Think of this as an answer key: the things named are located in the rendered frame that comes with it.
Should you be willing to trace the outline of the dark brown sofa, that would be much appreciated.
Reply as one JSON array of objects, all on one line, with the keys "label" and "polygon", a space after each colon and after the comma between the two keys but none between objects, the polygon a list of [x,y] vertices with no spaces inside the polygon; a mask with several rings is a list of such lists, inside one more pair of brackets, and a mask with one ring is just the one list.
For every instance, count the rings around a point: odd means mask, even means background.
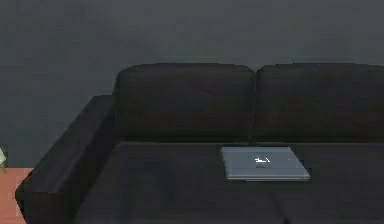
[{"label": "dark brown sofa", "polygon": [[[310,179],[228,180],[228,146],[288,146]],[[384,224],[384,66],[129,67],[15,197],[26,224]]]}]

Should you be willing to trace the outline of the grey closed laptop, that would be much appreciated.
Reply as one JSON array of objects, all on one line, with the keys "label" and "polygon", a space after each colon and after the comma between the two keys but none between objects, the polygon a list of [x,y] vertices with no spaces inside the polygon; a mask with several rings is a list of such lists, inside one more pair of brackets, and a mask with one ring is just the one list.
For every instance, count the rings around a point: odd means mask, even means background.
[{"label": "grey closed laptop", "polygon": [[288,146],[221,148],[226,178],[245,181],[307,181],[310,174]]}]

